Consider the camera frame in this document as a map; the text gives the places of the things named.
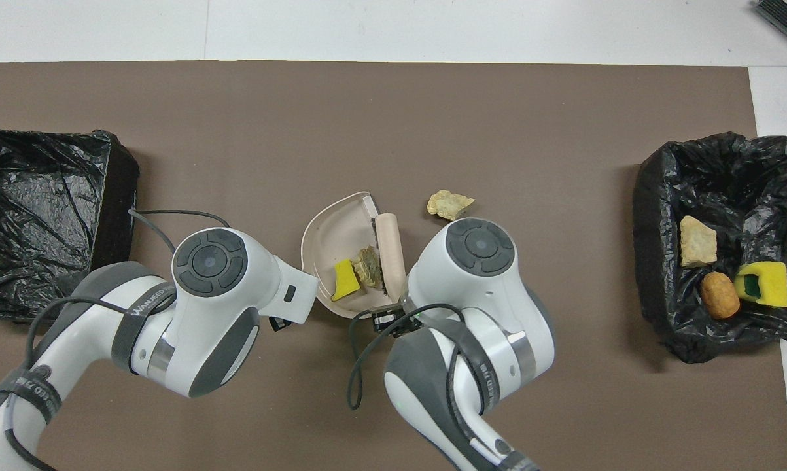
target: circular control button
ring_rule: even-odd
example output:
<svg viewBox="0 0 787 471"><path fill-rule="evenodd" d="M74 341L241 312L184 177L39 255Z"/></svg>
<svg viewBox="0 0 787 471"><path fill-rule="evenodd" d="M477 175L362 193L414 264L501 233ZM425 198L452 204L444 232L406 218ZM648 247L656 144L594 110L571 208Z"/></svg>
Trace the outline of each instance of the circular control button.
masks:
<svg viewBox="0 0 787 471"><path fill-rule="evenodd" d="M228 266L228 256L216 245L202 247L192 257L192 269L205 278L220 274L225 266Z"/></svg>
<svg viewBox="0 0 787 471"><path fill-rule="evenodd" d="M175 251L175 265L184 266L187 265L187 263L190 263L190 255L196 250L196 248L199 247L199 245L201 245L201 240L199 239L198 235L190 236L190 238L184 241L181 246L178 247L178 250Z"/></svg>
<svg viewBox="0 0 787 471"><path fill-rule="evenodd" d="M466 235L466 248L474 256L489 258L498 251L498 239L489 230L472 230Z"/></svg>
<svg viewBox="0 0 787 471"><path fill-rule="evenodd" d="M243 257L235 256L232 258L231 266L228 268L228 271L219 277L219 286L225 288L234 284L239 278L241 278L241 269L243 269L244 265L245 259L243 259Z"/></svg>
<svg viewBox="0 0 787 471"><path fill-rule="evenodd" d="M477 262L477 259L472 256L470 251L466 250L464 241L458 237L450 239L448 241L448 250L450 250L453 259L456 260L456 262L458 262L460 265L463 265L468 269L474 268L474 263Z"/></svg>
<svg viewBox="0 0 787 471"><path fill-rule="evenodd" d="M495 226L495 224L486 224L486 229L488 229L492 234L495 234L495 237L498 238L498 242L500 242L501 247L504 247L504 249L513 248L512 239L510 239L510 236L508 236L507 233L504 232L504 230L502 230L500 227Z"/></svg>
<svg viewBox="0 0 787 471"><path fill-rule="evenodd" d="M178 280L181 281L183 287L189 288L187 291L197 292L199 294L210 294L213 292L213 284L210 283L210 281L196 278L196 276L189 271L181 272L178 276Z"/></svg>
<svg viewBox="0 0 787 471"><path fill-rule="evenodd" d="M222 245L228 249L230 253L232 253L232 251L241 249L244 245L238 235L226 229L208 230L207 240L210 242L215 242L218 245Z"/></svg>
<svg viewBox="0 0 787 471"><path fill-rule="evenodd" d="M488 260L480 264L480 269L485 273L504 271L512 263L514 254L511 251L503 250Z"/></svg>
<svg viewBox="0 0 787 471"><path fill-rule="evenodd" d="M467 230L477 229L481 226L483 226L483 221L478 218L462 218L462 220L454 221L448 228L448 232L456 236L461 236L464 235Z"/></svg>

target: white table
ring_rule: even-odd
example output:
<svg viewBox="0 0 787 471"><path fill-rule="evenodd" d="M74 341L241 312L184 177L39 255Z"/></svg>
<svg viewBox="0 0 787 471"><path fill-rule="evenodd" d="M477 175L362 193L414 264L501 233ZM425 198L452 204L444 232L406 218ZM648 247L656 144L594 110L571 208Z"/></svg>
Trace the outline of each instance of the white table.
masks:
<svg viewBox="0 0 787 471"><path fill-rule="evenodd" d="M787 135L787 38L747 0L0 0L0 62L255 59L745 66Z"/></svg>

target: black cable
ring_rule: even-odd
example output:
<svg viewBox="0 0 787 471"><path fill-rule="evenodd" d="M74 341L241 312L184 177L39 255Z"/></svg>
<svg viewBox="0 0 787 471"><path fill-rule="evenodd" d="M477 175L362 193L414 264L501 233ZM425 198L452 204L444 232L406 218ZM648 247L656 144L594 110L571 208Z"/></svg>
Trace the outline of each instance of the black cable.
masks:
<svg viewBox="0 0 787 471"><path fill-rule="evenodd" d="M361 364L364 363L364 360L367 359L367 356L370 355L370 352L372 352L373 349L375 349L376 346L379 345L381 340L383 340L384 337L387 337L387 335L389 335L394 329L398 328L402 324L405 324L406 321L408 321L412 317L416 316L417 314L421 314L421 313L424 313L427 310L436 309L436 308L448 309L451 312L457 314L460 317L461 321L463 319L463 313L460 311L460 309L452 306L451 304L445 304L445 302L435 302L435 304L426 304L423 307L418 307L417 309L414 309L410 313L407 313L404 316L402 316L401 318L396 319L395 321L393 321L384 330L382 330L379 333L379 336L376 337L375 339L373 339L372 342L370 342L369 345L367 345L366 348L364 348L364 351L361 352L361 355L358 355L358 358L355 359L355 364L352 366L352 372L349 373L349 382L346 385L346 404L347 404L347 406L349 406L349 409L354 411L355 409L358 408L358 406L361 405L362 390L361 390L360 387L358 389L357 401L355 403L352 402L352 384L355 382L355 378L358 375L360 375Z"/></svg>
<svg viewBox="0 0 787 471"><path fill-rule="evenodd" d="M161 230L160 227L155 226L152 221L144 217L144 215L139 214L138 211L134 211L134 209L129 209L129 214L132 215L133 218L136 218L136 220L139 220L140 222L146 224L146 226L148 226L151 230L154 230L154 233L159 235L160 238L164 240L166 247L169 247L169 251L175 253L175 245L172 244L172 241L169 240L169 238L166 236L166 234L164 234L163 230Z"/></svg>
<svg viewBox="0 0 787 471"><path fill-rule="evenodd" d="M35 314L35 318L32 319L31 324L29 324L29 332L27 332L27 339L26 339L26 355L24 358L24 367L28 370L32 369L32 366L35 364L35 361L38 358L35 358L35 331L38 330L38 326L41 324L41 321L44 320L47 313L53 310L53 308L61 306L62 304L70 304L70 302L88 302L88 304L97 304L102 307L106 307L111 309L112 311L116 311L121 314L125 314L128 311L123 307L119 307L116 304L112 304L111 302L103 301L102 299L97 298L87 298L83 296L71 296L68 298L56 299L56 301L47 304L38 314Z"/></svg>
<svg viewBox="0 0 787 471"><path fill-rule="evenodd" d="M24 445L18 441L16 433L13 429L5 430L4 436L7 437L7 441L10 442L10 446L14 452L18 453L18 456L22 457L29 465L35 467L36 469L41 469L41 471L56 471L55 468L46 462L41 461L34 454L30 453L29 450L27 450Z"/></svg>
<svg viewBox="0 0 787 471"><path fill-rule="evenodd" d="M358 321L363 316L366 316L369 313L370 313L369 309L361 311L360 313L355 314L355 316L352 318L351 322L349 322L349 348L352 348L352 358L355 361L358 361L358 347L355 346L355 325L358 324ZM355 402L355 408L352 409L353 411L355 409L357 409L358 406L361 405L361 393L360 392L364 390L364 379L361 377L361 370L358 370L357 376L358 376L358 391L359 391L359 393L358 393L358 399ZM352 390L348 390L348 393L347 393L347 400L348 401L351 398L351 393L352 393Z"/></svg>
<svg viewBox="0 0 787 471"><path fill-rule="evenodd" d="M457 408L457 399L454 396L454 372L457 370L457 355L460 355L460 347L454 345L454 350L451 352L451 364L448 366L448 373L446 374L446 400L451 408L453 419L455 419L454 425L457 426L457 429L465 438L471 440L471 436L469 436L466 430L464 430L464 427L460 425L460 411Z"/></svg>
<svg viewBox="0 0 787 471"><path fill-rule="evenodd" d="M62 298L56 299L55 301L47 304L42 310L39 311L38 314L35 314L35 318L32 319L32 322L29 323L29 332L27 332L26 338L26 352L24 358L24 368L26 370L31 370L35 364L35 361L38 359L35 358L35 331L38 330L39 325L41 325L41 321L45 319L47 313L50 313L54 308L61 306L62 304L71 304L71 302L87 302L87 304L97 304L99 306L103 306L109 308L113 311L116 311L121 314L125 314L128 311L123 307L119 307L116 304L112 304L111 302L103 301L102 299L97 298L88 298L84 296L73 296L69 298ZM9 408L11 404L14 404L14 397L10 397L10 403L7 405ZM14 452L18 453L20 458L24 459L25 462L29 463L29 465L35 467L36 469L41 469L41 471L56 471L55 468L48 465L46 462L41 461L38 459L34 454L30 453L24 445L22 445L14 433L14 429L12 427L6 429L4 431L4 436L7 438L10 446L14 450Z"/></svg>
<svg viewBox="0 0 787 471"><path fill-rule="evenodd" d="M225 227L231 226L231 224L228 224L228 221L217 215L205 213L204 211L192 211L191 209L145 209L145 211L142 209L138 212L142 215L195 215L196 217L212 218L222 223L222 226Z"/></svg>

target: bread piece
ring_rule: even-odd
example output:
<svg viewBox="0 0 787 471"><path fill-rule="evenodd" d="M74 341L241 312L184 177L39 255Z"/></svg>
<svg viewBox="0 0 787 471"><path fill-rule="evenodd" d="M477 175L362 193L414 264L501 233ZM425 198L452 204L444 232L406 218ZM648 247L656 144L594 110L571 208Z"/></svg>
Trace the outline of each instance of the bread piece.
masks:
<svg viewBox="0 0 787 471"><path fill-rule="evenodd" d="M438 215L447 220L457 220L474 203L474 198L439 190L428 199L426 209L430 215Z"/></svg>
<svg viewBox="0 0 787 471"><path fill-rule="evenodd" d="M739 298L733 281L726 274L714 271L701 280L701 301L713 319L728 319L739 311Z"/></svg>
<svg viewBox="0 0 787 471"><path fill-rule="evenodd" d="M716 261L716 230L694 217L684 217L678 227L681 231L683 268L707 266Z"/></svg>

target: brown nugget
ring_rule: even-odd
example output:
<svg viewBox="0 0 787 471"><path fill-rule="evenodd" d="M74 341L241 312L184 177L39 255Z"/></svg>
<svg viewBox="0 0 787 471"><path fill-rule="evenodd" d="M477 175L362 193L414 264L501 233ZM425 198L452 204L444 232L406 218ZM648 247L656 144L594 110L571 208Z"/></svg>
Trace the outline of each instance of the brown nugget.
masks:
<svg viewBox="0 0 787 471"><path fill-rule="evenodd" d="M733 281L714 271L701 280L701 300L713 319L728 319L739 310L739 297Z"/></svg>

